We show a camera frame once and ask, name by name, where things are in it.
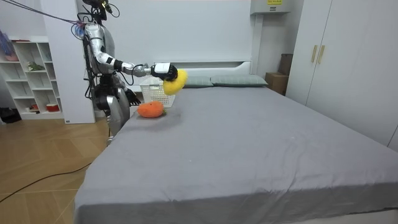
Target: white basket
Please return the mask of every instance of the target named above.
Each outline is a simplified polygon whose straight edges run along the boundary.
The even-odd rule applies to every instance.
[[[163,103],[165,108],[170,108],[173,105],[175,95],[167,96],[163,92],[163,81],[156,77],[149,77],[140,85],[144,102],[159,101]]]

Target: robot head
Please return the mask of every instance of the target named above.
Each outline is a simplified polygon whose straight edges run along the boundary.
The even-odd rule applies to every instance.
[[[91,6],[93,9],[99,10],[99,12],[94,16],[97,22],[105,21],[107,19],[106,12],[110,14],[113,13],[112,8],[109,5],[109,0],[83,0],[83,2]]]

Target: white wardrobe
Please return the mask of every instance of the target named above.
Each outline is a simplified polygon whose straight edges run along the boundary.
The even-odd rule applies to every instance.
[[[396,151],[397,11],[398,0],[305,0],[286,93]]]

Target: cardboard box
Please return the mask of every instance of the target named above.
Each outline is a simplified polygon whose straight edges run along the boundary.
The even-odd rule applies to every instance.
[[[282,54],[280,58],[280,65],[278,72],[284,75],[290,75],[290,69],[292,68],[293,54]]]
[[[286,95],[288,80],[288,75],[284,75],[279,72],[266,73],[266,82],[268,83],[268,89],[274,90],[281,95]]]

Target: wardrobe handle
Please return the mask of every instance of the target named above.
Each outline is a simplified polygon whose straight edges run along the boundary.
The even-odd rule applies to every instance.
[[[315,61],[315,55],[317,54],[317,50],[318,50],[318,46],[317,45],[313,46],[311,63],[313,63]]]
[[[324,51],[325,51],[325,46],[322,45],[321,52],[319,53],[319,57],[318,57],[318,64],[321,64],[321,62],[322,62],[322,56],[323,56]]]

